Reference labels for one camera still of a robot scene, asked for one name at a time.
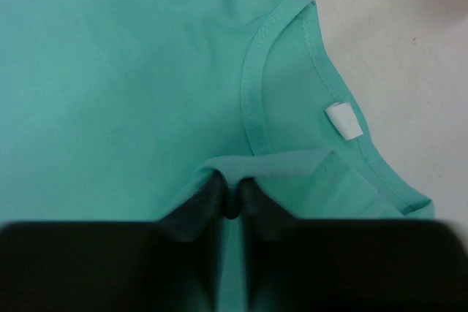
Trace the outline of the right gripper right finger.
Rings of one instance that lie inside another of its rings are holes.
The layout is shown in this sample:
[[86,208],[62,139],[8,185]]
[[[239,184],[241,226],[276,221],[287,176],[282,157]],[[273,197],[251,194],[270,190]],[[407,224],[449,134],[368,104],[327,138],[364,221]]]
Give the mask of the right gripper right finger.
[[314,253],[295,218],[249,178],[241,199],[249,311],[311,311]]

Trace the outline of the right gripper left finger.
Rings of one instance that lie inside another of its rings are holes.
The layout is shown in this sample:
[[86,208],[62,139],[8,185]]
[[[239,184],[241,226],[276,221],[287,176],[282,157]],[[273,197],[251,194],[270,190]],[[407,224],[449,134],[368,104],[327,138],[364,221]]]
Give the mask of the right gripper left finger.
[[154,224],[147,254],[151,311],[215,311],[227,184],[215,172],[187,201]]

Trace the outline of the teal t-shirt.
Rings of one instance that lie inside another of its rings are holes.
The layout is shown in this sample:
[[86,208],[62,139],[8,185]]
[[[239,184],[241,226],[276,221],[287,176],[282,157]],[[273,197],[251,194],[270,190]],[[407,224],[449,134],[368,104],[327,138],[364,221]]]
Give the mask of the teal t-shirt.
[[151,311],[154,224],[215,172],[215,311],[249,311],[249,178],[302,221],[311,311],[431,304],[434,205],[374,147],[314,0],[1,0],[3,311]]

